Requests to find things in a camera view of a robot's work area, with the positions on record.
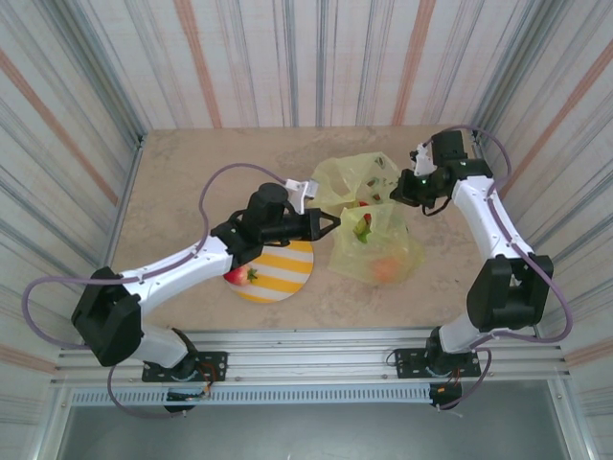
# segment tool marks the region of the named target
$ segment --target plastic bag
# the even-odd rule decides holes
[[[322,161],[312,178],[319,183],[317,196],[309,207],[340,216],[346,207],[362,201],[368,204],[393,202],[400,171],[382,152],[361,153]]]
[[[332,235],[329,269],[364,283],[401,283],[423,262],[396,204],[347,208]]]

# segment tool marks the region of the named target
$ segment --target metal bracket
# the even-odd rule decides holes
[[[429,368],[429,361],[424,348],[401,348],[394,350],[396,372],[399,379],[445,378],[451,376],[451,371],[438,375]],[[475,352],[458,355],[460,378],[481,376],[479,358]]]
[[[228,369],[228,354],[226,352],[197,352],[196,362],[204,364],[202,371],[208,381],[225,381],[226,371]],[[211,366],[215,369],[215,375],[212,375]],[[194,370],[186,379],[178,379],[173,375],[171,369],[166,369],[158,364],[146,363],[143,368],[144,382],[204,382],[202,374]]]

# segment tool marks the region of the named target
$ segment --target wire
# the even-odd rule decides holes
[[[470,395],[472,395],[477,390],[477,388],[479,388],[479,386],[481,386],[481,383],[483,383],[483,380],[486,378],[486,375],[488,374],[489,366],[491,366],[491,350],[489,348],[475,348],[475,352],[486,352],[488,354],[488,363],[486,364],[486,367],[484,368],[483,372],[481,373],[481,376],[479,376],[477,381],[475,381],[475,384],[472,385],[470,387],[470,389],[468,391],[466,391],[457,400],[454,400],[452,402],[448,402],[447,404],[437,405],[437,407],[440,410],[446,410],[446,409],[451,409],[452,407],[455,407],[457,404],[461,403],[462,401],[464,401],[468,397],[470,397]]]
[[[106,378],[106,391],[108,392],[108,397],[111,401],[117,406],[118,409],[122,410],[124,413],[131,415],[132,417],[138,417],[139,419],[172,419],[174,417],[178,417],[180,415],[184,415],[184,412],[174,412],[168,414],[156,414],[153,412],[146,412],[143,410],[136,410],[130,407],[127,407],[119,402],[117,397],[113,394],[113,388],[111,386],[113,380],[113,373],[117,366],[113,366],[108,371],[108,377]]]
[[[427,218],[431,218],[432,216],[436,216],[438,213],[444,211],[450,202],[451,202],[451,196],[448,196],[447,199],[444,201],[443,206],[441,206],[436,211],[432,211],[429,214],[425,212],[425,206],[421,205],[421,213],[424,214]]]
[[[504,177],[501,177],[500,179],[495,180],[494,183],[491,184],[491,187],[489,187],[488,194],[487,194],[489,210],[491,211],[491,214],[494,217],[494,220],[496,221],[496,224],[500,228],[500,231],[502,232],[503,236],[507,240],[507,244],[517,253],[517,255],[519,255],[519,257],[521,257],[524,260],[527,266],[529,266],[532,270],[534,270],[536,274],[543,279],[543,281],[549,286],[549,288],[552,290],[554,295],[557,297],[557,300],[559,301],[559,303],[562,306],[562,309],[564,310],[564,317],[566,319],[566,325],[564,327],[564,330],[554,337],[545,337],[545,338],[532,337],[530,335],[522,335],[521,333],[511,333],[508,331],[501,331],[501,332],[495,333],[495,335],[494,334],[486,335],[485,337],[482,337],[476,340],[475,342],[470,344],[470,348],[474,349],[475,347],[483,345],[484,343],[492,340],[493,338],[500,337],[500,336],[516,338],[518,340],[524,340],[526,342],[532,342],[532,343],[556,343],[556,342],[563,340],[571,333],[573,329],[573,324],[574,324],[573,313],[571,312],[571,308],[570,308],[570,305],[568,304],[568,301],[566,300],[566,297],[564,297],[564,294],[562,293],[562,290],[557,285],[557,283],[549,275],[547,275],[547,273],[545,273],[541,269],[541,267],[538,266],[528,256],[528,254],[526,254],[514,242],[511,233],[509,232],[504,222],[500,218],[500,215],[498,214],[498,211],[496,210],[496,206],[494,205],[493,197],[496,192],[496,188],[499,187],[501,184],[505,183],[511,177],[511,174],[512,174],[511,158],[509,157],[509,153],[507,152],[507,149],[505,149],[505,146],[503,146],[502,143],[498,140],[498,138],[496,138],[496,136],[494,136],[491,132],[481,127],[478,127],[478,126],[476,127],[474,125],[455,125],[455,126],[451,126],[446,129],[443,129],[440,132],[445,132],[445,131],[449,131],[453,129],[469,129],[471,131],[480,132],[481,134],[486,136],[490,141],[492,141],[498,147],[498,149],[500,149],[500,152],[502,153],[505,159],[505,163],[507,164],[507,175],[505,175]],[[432,142],[432,138],[424,142],[423,145],[427,147],[427,145],[430,144],[431,142]]]
[[[215,172],[211,176],[211,178],[207,181],[207,183],[204,185],[204,187],[202,188],[202,192],[200,193],[200,199],[198,200],[198,211],[200,212],[200,216],[202,216],[202,223],[203,223],[204,229],[202,232],[202,238],[200,238],[200,241],[196,245],[195,251],[192,251],[190,254],[186,255],[184,258],[172,264],[168,264],[166,266],[160,267],[156,270],[152,270],[151,272],[144,274],[142,278],[143,280],[146,280],[153,276],[161,275],[163,273],[176,269],[177,267],[191,260],[193,256],[197,254],[200,251],[200,249],[202,249],[202,246],[204,246],[204,243],[206,242],[207,237],[209,236],[209,218],[207,217],[207,214],[204,211],[204,204],[203,204],[204,197],[209,191],[209,188],[211,187],[211,185],[213,184],[213,181],[217,179],[217,177],[220,174],[232,168],[250,168],[250,169],[257,170],[262,173],[268,174],[270,177],[277,180],[278,182],[285,183],[285,181],[281,177],[274,174],[273,172],[261,166],[252,165],[250,163],[233,163],[231,165],[224,166],[219,171]],[[107,280],[97,280],[97,279],[91,279],[91,278],[71,278],[71,277],[63,277],[63,276],[43,276],[42,278],[38,278],[37,280],[33,280],[32,282],[30,282],[24,289],[23,294],[21,296],[21,312],[26,321],[26,324],[30,327],[30,329],[36,335],[38,335],[43,340],[53,345],[56,345],[58,347],[67,349],[67,350],[88,350],[89,347],[87,345],[79,345],[77,343],[65,342],[63,340],[59,340],[57,338],[51,337],[50,335],[47,335],[42,329],[40,329],[36,325],[30,313],[30,294],[32,293],[32,290],[36,286],[41,285],[43,283],[61,283],[63,285],[76,284],[76,285],[91,285],[91,286],[117,286],[117,285],[126,285],[129,283],[136,283],[140,281],[141,279],[139,279],[136,276],[129,277],[129,278],[112,279],[112,280],[108,280],[108,279]]]
[[[232,168],[249,168],[249,169],[257,170],[262,173],[268,174],[270,177],[272,177],[273,179],[275,179],[276,181],[282,184],[285,183],[285,181],[280,176],[274,174],[273,172],[267,170],[266,168],[263,168],[258,165],[252,165],[251,163],[233,163],[230,165],[226,165],[223,168],[221,168],[219,171],[215,172],[209,178],[209,180],[204,185],[204,187],[202,188],[202,192],[200,193],[200,198],[198,200],[198,211],[200,212],[200,216],[202,216],[202,223],[203,223],[204,228],[202,232],[202,237],[200,238],[200,241],[195,247],[195,251],[191,252],[189,255],[185,256],[183,259],[180,259],[179,261],[173,264],[168,264],[166,266],[163,266],[161,268],[152,270],[151,272],[144,274],[143,280],[151,278],[153,276],[157,276],[157,275],[166,273],[171,270],[174,270],[175,268],[188,262],[195,254],[197,254],[200,251],[200,249],[202,249],[202,247],[204,246],[207,240],[207,237],[209,236],[209,218],[206,212],[204,211],[204,197],[206,196],[207,192],[209,191],[209,188],[211,187],[215,179],[217,179],[220,174]],[[38,335],[38,337],[42,338],[43,340],[53,345],[56,345],[58,347],[68,349],[68,350],[89,350],[89,347],[87,345],[79,345],[77,343],[65,342],[63,340],[59,340],[57,338],[51,337],[50,335],[46,334],[42,329],[40,329],[36,325],[30,313],[30,294],[32,293],[32,290],[36,286],[41,285],[43,283],[61,283],[64,285],[77,284],[77,285],[92,285],[92,286],[117,286],[117,285],[125,285],[128,283],[140,282],[140,281],[141,280],[135,276],[129,277],[129,278],[112,279],[112,280],[108,280],[108,279],[107,280],[97,280],[97,279],[91,279],[91,278],[69,278],[69,277],[63,277],[63,276],[44,276],[42,278],[38,278],[37,280],[30,282],[24,289],[23,294],[21,296],[21,312],[23,314],[24,320],[26,321],[26,324],[30,327],[30,329],[36,335]],[[173,418],[178,415],[181,415],[181,412],[177,412],[173,414],[154,414],[150,412],[134,410],[134,409],[131,409],[121,404],[119,400],[113,394],[113,389],[111,386],[111,381],[113,379],[113,373],[115,372],[115,368],[116,366],[113,366],[108,371],[108,378],[106,379],[106,390],[108,391],[108,396],[111,399],[111,401],[124,413],[128,415],[132,415],[134,417],[139,417],[141,419],[168,419],[168,418]],[[214,375],[215,375],[215,368],[212,366],[212,376]]]
[[[213,379],[211,384],[215,383],[217,381],[217,372],[215,370],[215,366],[210,362],[201,362],[200,365],[209,368],[209,370],[211,371],[211,378]]]
[[[390,364],[390,357],[392,357],[392,355],[396,352],[396,350],[393,350],[389,355],[387,355],[387,357],[385,358],[385,363],[390,366],[390,367],[396,367],[396,364]]]
[[[198,372],[200,373],[200,375],[202,376],[202,378],[204,379],[205,383],[206,383],[206,392],[209,393],[209,395],[211,394],[211,385],[213,384],[211,381],[209,381],[209,378],[207,377],[207,375],[204,373],[204,371],[202,370],[202,368],[200,366],[195,366],[195,368],[198,370]]]

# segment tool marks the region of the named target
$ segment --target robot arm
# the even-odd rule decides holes
[[[460,131],[444,131],[432,138],[432,159],[419,145],[411,157],[414,170],[404,170],[390,198],[421,207],[426,216],[440,212],[450,201],[464,215],[477,243],[484,265],[466,297],[466,313],[436,328],[426,343],[427,365],[436,375],[445,375],[470,359],[471,345],[485,335],[519,330],[537,324],[543,314],[549,287],[518,257],[508,244],[488,202],[519,248],[548,275],[553,264],[536,256],[514,228],[498,194],[493,191],[491,170],[485,160],[469,159]],[[444,205],[431,214],[437,198]]]
[[[316,191],[314,181],[289,179],[284,187],[262,184],[246,209],[214,228],[204,244],[200,241],[163,260],[118,274],[101,268],[92,278],[138,281],[88,285],[73,313],[74,326],[103,366],[134,357],[148,366],[160,366],[175,380],[188,378],[197,361],[195,347],[180,331],[147,325],[144,318],[179,292],[253,261],[265,245],[323,238],[340,219],[320,209],[305,209],[305,200],[314,198]],[[330,224],[322,228],[321,219]]]

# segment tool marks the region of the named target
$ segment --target marble surface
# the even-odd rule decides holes
[[[234,162],[262,165],[282,177],[305,179],[331,156],[383,151],[399,168],[437,126],[260,128],[153,131],[147,138],[113,268],[145,265],[196,242],[202,234],[197,201],[212,173]],[[212,225],[246,205],[266,180],[260,172],[225,172],[205,209]],[[275,304],[240,299],[221,278],[170,299],[147,318],[183,330],[317,329],[435,326],[465,311],[481,261],[468,226],[454,207],[424,217],[404,208],[426,261],[401,285],[372,287],[327,270],[332,238],[314,244],[315,268],[305,287]]]

